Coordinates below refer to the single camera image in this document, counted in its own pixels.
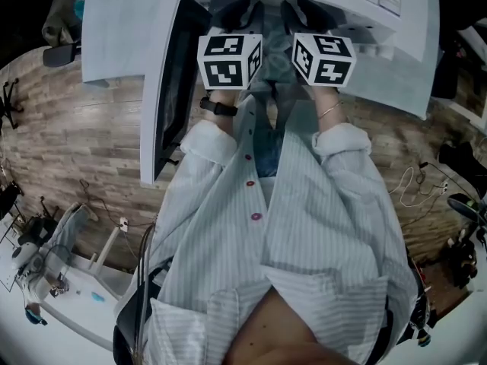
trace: blue object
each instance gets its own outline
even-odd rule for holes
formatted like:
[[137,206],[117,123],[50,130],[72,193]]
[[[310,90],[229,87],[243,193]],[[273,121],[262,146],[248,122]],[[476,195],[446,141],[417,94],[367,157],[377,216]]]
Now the blue object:
[[95,292],[91,292],[91,297],[93,297],[94,301],[99,301],[101,303],[105,302],[105,298]]
[[84,13],[84,0],[76,0],[75,15],[80,21],[83,20],[83,13]]

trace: striped shirt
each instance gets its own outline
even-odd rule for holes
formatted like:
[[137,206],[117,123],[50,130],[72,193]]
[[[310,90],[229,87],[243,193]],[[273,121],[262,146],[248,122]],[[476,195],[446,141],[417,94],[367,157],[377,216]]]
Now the striped shirt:
[[[367,134],[318,131],[310,101],[290,115],[269,207],[253,162],[256,102],[239,107],[234,137],[201,121],[181,144],[152,242],[151,270],[173,256],[146,329],[149,363],[219,365],[274,287],[318,343],[357,363],[393,313],[387,352],[416,286]],[[133,295],[132,282],[119,303]]]

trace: wristwatch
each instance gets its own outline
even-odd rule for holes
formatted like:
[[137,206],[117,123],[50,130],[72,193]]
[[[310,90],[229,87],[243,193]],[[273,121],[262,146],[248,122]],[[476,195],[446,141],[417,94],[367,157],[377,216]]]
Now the wristwatch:
[[201,99],[201,101],[199,102],[199,106],[204,110],[213,112],[215,115],[229,116],[231,118],[237,115],[238,111],[238,108],[235,106],[225,106],[222,103],[213,103],[212,101],[210,101],[210,98],[208,96],[205,96]]

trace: wire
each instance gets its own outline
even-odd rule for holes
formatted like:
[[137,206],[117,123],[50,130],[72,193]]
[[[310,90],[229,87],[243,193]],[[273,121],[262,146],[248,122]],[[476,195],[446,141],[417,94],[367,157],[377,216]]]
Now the wire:
[[144,268],[144,298],[142,301],[142,312],[140,318],[140,327],[138,329],[138,358],[139,362],[142,364],[142,353],[140,352],[142,345],[143,345],[143,338],[144,338],[144,325],[145,325],[145,314],[147,313],[147,300],[148,300],[148,292],[149,292],[149,262],[151,257],[151,244],[152,244],[152,236],[154,232],[150,231],[148,238],[147,238],[147,255],[148,257],[143,258],[143,263],[145,264]]
[[417,223],[419,222],[421,219],[424,219],[426,216],[428,216],[428,214],[433,210],[433,207],[434,205],[436,204],[436,201],[441,197],[441,195],[438,195],[436,196],[436,199],[433,200],[433,204],[431,205],[431,207],[426,211],[426,213],[418,218],[416,218],[415,220],[409,222],[409,223],[406,223],[406,224],[401,224],[401,228],[404,230],[404,227],[408,227],[410,224],[413,224],[413,223]]
[[140,291],[141,285],[142,285],[142,277],[144,276],[144,263],[145,263],[145,245],[147,243],[148,236],[152,230],[152,227],[154,225],[152,224],[149,226],[145,232],[144,236],[142,237],[142,241],[140,242],[139,248],[138,248],[138,267],[137,267],[137,297],[136,297],[136,303],[135,303],[135,325],[134,325],[134,356],[135,356],[135,361],[138,362],[141,354],[139,352],[139,346],[138,346],[138,334],[139,334],[139,327],[142,322],[142,313],[139,313],[140,308],[140,302],[141,302],[141,295],[142,292]]
[[[399,198],[399,202],[401,203],[401,205],[403,205],[404,207],[406,208],[413,208],[413,207],[419,207],[420,205],[423,205],[424,203],[426,203],[430,198],[432,198],[436,191],[433,191],[433,189],[442,189],[443,186],[432,186],[431,187],[431,190],[428,194],[428,197],[425,198],[422,202],[418,203],[418,204],[414,204],[414,205],[407,205],[404,203],[403,201],[403,197],[404,197],[404,194],[406,193],[406,190],[409,188],[409,186],[411,185],[412,183],[412,179],[414,177],[414,168],[413,167],[409,167],[407,168],[404,173],[403,173],[403,176],[401,177],[401,181],[399,182],[399,185],[393,189],[392,191],[389,192],[389,195],[392,195],[397,189],[399,189],[401,187],[401,185],[403,184],[403,181],[404,181],[404,177],[406,176],[406,174],[408,173],[408,171],[411,170],[411,178],[409,179],[409,182],[408,184],[406,185],[405,189],[403,190],[403,193],[401,193],[401,197]],[[420,193],[421,193],[421,184],[425,181],[425,178],[426,178],[426,173],[425,172],[422,172],[420,170],[420,174],[416,177],[416,182],[418,183],[418,185],[420,186]]]
[[[101,202],[103,204],[103,207],[105,208],[105,211],[108,213],[108,218],[112,221],[113,224],[115,224],[115,226],[121,227],[122,225],[120,223],[115,222],[115,220],[112,218],[111,211],[108,209],[107,203],[105,203],[105,201],[102,198],[93,196],[91,193],[89,193],[88,188],[90,188],[90,183],[85,179],[79,179],[79,183],[81,184],[84,194],[88,198],[88,203],[92,201]],[[145,227],[145,226],[150,226],[151,224],[154,224],[154,221],[150,223],[140,223],[140,224],[132,224],[132,222],[130,222],[130,227]]]
[[431,165],[432,167],[434,167],[438,172],[441,172],[443,173],[449,180],[453,181],[455,184],[457,184],[457,186],[462,189],[466,194],[467,196],[469,196],[473,201],[475,201],[475,199],[458,183],[456,182],[454,179],[451,178],[451,176],[448,176],[443,170],[439,169],[436,165],[433,165],[432,163],[430,162],[426,162],[428,165]]
[[123,237],[125,238],[125,242],[127,244],[127,247],[129,248],[129,251],[130,253],[134,256],[135,260],[138,261],[138,258],[137,256],[135,255],[135,253],[132,251],[132,247],[130,247],[130,243],[129,243],[129,238],[127,238],[127,234],[125,231],[122,231],[123,233]]

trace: black device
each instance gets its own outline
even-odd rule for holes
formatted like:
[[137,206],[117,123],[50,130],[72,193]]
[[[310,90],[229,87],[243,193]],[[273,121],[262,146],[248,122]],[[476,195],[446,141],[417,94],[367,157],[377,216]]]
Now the black device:
[[210,101],[208,96],[205,96],[199,102],[199,106],[204,110],[213,112],[215,115],[234,117],[237,115],[237,107],[225,106],[222,103],[214,103]]
[[43,64],[48,68],[58,68],[73,62],[77,55],[81,54],[81,44],[71,43],[45,49]]
[[[18,124],[14,123],[14,120],[12,119],[11,111],[15,111],[18,113],[22,113],[24,111],[23,108],[15,108],[11,104],[12,91],[14,90],[14,86],[17,83],[18,83],[18,78],[15,78],[15,80],[11,84],[8,81],[3,84],[3,100],[0,97],[0,129],[2,128],[3,125],[3,121],[2,121],[3,116],[7,116],[7,119],[10,122],[12,128],[16,129],[18,127]],[[10,89],[8,90],[7,93],[6,89],[8,85],[10,85]]]

